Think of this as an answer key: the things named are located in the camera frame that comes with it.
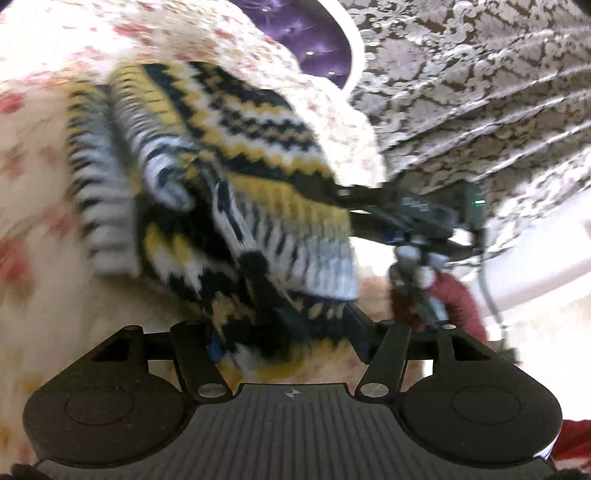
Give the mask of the red knit sleeve forearm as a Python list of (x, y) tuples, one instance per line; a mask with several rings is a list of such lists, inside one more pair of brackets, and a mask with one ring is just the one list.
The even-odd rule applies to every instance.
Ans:
[[(436, 272), (432, 277), (434, 280), (425, 293), (444, 304), (448, 320), (453, 325), (487, 345), (489, 337), (485, 322), (469, 289), (448, 273)], [(414, 312), (410, 294), (404, 293), (403, 287), (391, 289), (391, 308), (394, 320), (416, 331), (425, 329), (421, 317)], [(564, 420), (552, 457), (559, 470), (577, 469), (590, 475), (590, 421)]]

